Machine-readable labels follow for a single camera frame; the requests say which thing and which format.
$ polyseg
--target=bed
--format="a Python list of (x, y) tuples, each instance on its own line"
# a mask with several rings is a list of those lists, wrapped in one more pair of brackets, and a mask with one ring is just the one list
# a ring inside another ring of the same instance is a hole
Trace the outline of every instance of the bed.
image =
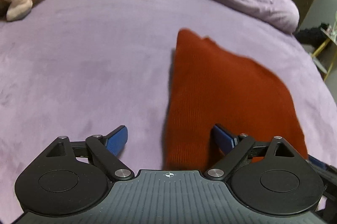
[(290, 0), (43, 0), (0, 21), (0, 219), (21, 208), (14, 183), (57, 136), (82, 141), (126, 125), (120, 159), (161, 169), (177, 33), (189, 28), (274, 72), (289, 89), (312, 156), (337, 166), (337, 108), (291, 35)]

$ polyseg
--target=red knit fabric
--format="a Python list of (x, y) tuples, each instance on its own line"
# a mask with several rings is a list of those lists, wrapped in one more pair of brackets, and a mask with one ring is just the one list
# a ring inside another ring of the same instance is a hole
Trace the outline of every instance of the red knit fabric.
[(291, 95), (281, 80), (189, 30), (178, 34), (167, 118), (168, 170), (204, 171), (217, 162), (222, 155), (210, 138), (216, 123), (258, 141), (283, 136), (308, 156)]

